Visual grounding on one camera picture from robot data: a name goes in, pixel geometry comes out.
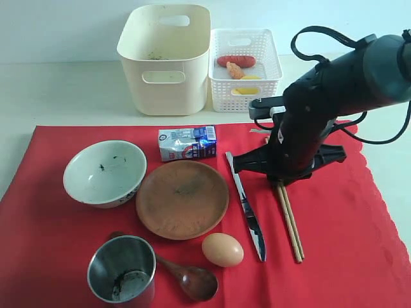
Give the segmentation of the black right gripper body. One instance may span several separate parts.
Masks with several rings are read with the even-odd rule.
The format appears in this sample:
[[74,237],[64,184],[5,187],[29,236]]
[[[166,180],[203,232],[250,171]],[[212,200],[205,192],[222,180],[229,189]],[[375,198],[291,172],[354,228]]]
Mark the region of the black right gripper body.
[[324,138],[324,115],[303,110],[293,113],[286,107],[272,107],[275,123],[270,136],[274,171],[267,176],[272,183],[290,184],[311,176],[313,158]]

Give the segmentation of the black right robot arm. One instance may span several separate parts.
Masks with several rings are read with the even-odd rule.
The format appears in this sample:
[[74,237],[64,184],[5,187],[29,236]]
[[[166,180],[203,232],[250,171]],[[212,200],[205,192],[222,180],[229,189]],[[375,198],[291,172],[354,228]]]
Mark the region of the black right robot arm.
[[323,33],[351,51],[335,60],[322,55],[295,55],[315,67],[290,84],[281,96],[249,103],[249,116],[271,119],[269,141],[233,158],[235,172],[262,173],[273,182],[293,183],[346,158],[341,146],[325,144],[329,134],[346,131],[340,116],[410,101],[410,31],[402,35],[368,35],[352,40],[323,26],[305,32]]

